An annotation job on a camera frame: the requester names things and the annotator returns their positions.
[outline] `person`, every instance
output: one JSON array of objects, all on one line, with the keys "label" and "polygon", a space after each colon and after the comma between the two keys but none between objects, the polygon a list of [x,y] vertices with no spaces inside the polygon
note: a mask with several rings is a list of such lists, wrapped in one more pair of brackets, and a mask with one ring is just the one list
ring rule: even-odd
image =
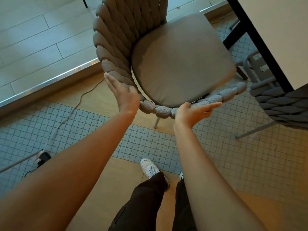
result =
[{"label": "person", "polygon": [[[134,87],[104,74],[119,112],[97,130],[51,158],[0,200],[0,230],[65,230],[83,204],[139,108]],[[183,177],[176,188],[174,231],[266,230],[211,163],[192,131],[221,103],[181,105],[174,133]],[[149,180],[138,185],[109,230],[155,230],[169,184],[149,159],[141,166]]]}]

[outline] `tabletop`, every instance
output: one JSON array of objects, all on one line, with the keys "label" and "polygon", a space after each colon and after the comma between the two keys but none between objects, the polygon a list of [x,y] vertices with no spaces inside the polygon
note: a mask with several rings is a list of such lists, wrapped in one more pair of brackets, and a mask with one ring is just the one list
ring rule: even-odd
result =
[{"label": "tabletop", "polygon": [[228,2],[239,19],[245,21],[243,18],[248,17],[247,22],[252,23],[259,34],[261,40],[256,37],[257,42],[255,42],[254,36],[248,31],[275,77],[285,77],[287,79],[285,82],[289,82],[294,90],[307,84],[308,0],[228,0]]}]

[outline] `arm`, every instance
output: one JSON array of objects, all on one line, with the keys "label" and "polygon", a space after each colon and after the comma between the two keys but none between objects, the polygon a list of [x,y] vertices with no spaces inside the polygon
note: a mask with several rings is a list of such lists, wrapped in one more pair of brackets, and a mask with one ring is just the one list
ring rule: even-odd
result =
[{"label": "arm", "polygon": [[196,226],[198,230],[266,230],[211,163],[192,131],[220,105],[190,108],[185,103],[175,116],[176,143]]},{"label": "arm", "polygon": [[84,139],[35,170],[0,200],[0,230],[65,230],[87,198],[132,123],[138,107],[135,88],[109,74],[119,113]]}]

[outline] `tiled floor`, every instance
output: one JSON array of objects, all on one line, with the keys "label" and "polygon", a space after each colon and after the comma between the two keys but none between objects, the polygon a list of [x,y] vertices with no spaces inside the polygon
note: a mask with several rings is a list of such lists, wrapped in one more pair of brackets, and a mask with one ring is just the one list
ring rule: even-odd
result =
[{"label": "tiled floor", "polygon": [[[222,39],[228,35],[233,20],[225,19],[216,26]],[[230,53],[237,61],[254,50],[254,45],[245,35]],[[223,88],[232,87],[240,80],[240,77],[235,77]],[[71,107],[65,105],[42,101],[2,120],[1,167],[44,147],[50,133],[70,110]],[[83,138],[106,120],[108,118],[104,116],[76,110],[59,130],[52,146],[48,146],[52,155]],[[269,121],[246,91],[223,104],[193,130],[217,169],[235,190],[268,198],[283,206],[282,230],[305,230],[308,199],[300,186],[308,172],[305,169],[307,132],[277,125],[241,140],[235,139],[236,134]],[[174,136],[142,126],[130,126],[113,155],[132,162],[149,157],[169,172],[179,173],[181,169]],[[33,161],[28,160],[0,174],[0,194],[17,184],[25,172],[33,169],[33,165]]]},{"label": "tiled floor", "polygon": [[[96,58],[92,23],[101,0],[1,0],[0,101]],[[167,19],[221,0],[169,0]]]}]

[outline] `gray chair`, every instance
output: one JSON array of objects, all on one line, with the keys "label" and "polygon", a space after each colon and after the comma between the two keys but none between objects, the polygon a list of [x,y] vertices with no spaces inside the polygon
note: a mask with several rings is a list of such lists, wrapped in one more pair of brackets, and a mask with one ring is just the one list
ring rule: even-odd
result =
[{"label": "gray chair", "polygon": [[[102,68],[125,87],[137,86],[140,110],[160,118],[175,118],[184,102],[198,104],[229,81],[236,65],[216,31],[201,13],[191,13],[167,23],[168,0],[103,0],[96,10],[93,41]],[[216,96],[229,100],[246,89]]]},{"label": "gray chair", "polygon": [[272,122],[258,127],[254,130],[237,135],[240,139],[268,127],[282,124],[296,129],[308,129],[308,84],[295,91],[285,93],[276,78],[266,66],[262,57],[255,59],[255,52],[244,59],[243,67],[253,84],[249,93],[255,97],[259,106],[273,120]]}]

